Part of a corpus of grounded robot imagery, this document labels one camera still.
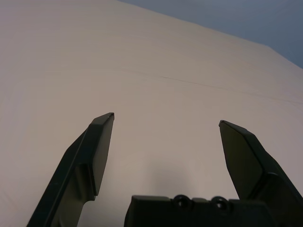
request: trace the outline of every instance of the blue-gray wall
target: blue-gray wall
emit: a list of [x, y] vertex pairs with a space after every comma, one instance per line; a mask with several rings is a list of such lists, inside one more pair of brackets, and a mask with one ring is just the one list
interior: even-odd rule
[[270, 46], [303, 68], [303, 0], [120, 0]]

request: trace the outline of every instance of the white wall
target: white wall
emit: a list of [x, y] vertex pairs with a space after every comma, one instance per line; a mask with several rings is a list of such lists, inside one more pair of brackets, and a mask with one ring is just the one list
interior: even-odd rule
[[115, 112], [79, 226], [133, 194], [236, 198], [218, 123], [255, 133], [300, 193], [303, 69], [266, 46], [113, 0], [0, 7], [0, 226], [28, 222], [68, 146]]
[[303, 68], [301, 0], [119, 0], [268, 45]]

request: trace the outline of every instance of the black plastic part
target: black plastic part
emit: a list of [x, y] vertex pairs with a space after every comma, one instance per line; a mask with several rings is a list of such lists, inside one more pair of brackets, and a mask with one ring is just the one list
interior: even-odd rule
[[98, 195], [114, 114], [92, 121], [66, 150], [28, 227], [76, 227], [83, 205]]
[[219, 124], [227, 169], [241, 200], [267, 204], [281, 224], [303, 226], [303, 198], [257, 137], [227, 121]]
[[[192, 199], [189, 209], [180, 209], [167, 197], [133, 196], [124, 227], [276, 227], [263, 202], [229, 200], [215, 197], [212, 201]], [[224, 202], [226, 209], [217, 206]]]

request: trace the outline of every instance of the white backdrop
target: white backdrop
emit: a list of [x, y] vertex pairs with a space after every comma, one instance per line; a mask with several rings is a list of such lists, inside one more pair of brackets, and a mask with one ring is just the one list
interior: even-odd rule
[[0, 226], [27, 224], [68, 146], [116, 119], [78, 226], [133, 194], [237, 198], [221, 119], [255, 133], [303, 194], [303, 70], [266, 46], [114, 0], [0, 3]]

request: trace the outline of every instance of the beige surface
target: beige surface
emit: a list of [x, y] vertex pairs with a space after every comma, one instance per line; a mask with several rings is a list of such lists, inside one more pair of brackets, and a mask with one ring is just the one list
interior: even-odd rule
[[268, 47], [118, 1], [0, 4], [0, 226], [23, 227], [67, 147], [116, 119], [78, 226], [133, 194], [236, 198], [218, 123], [255, 133], [301, 194], [303, 70]]

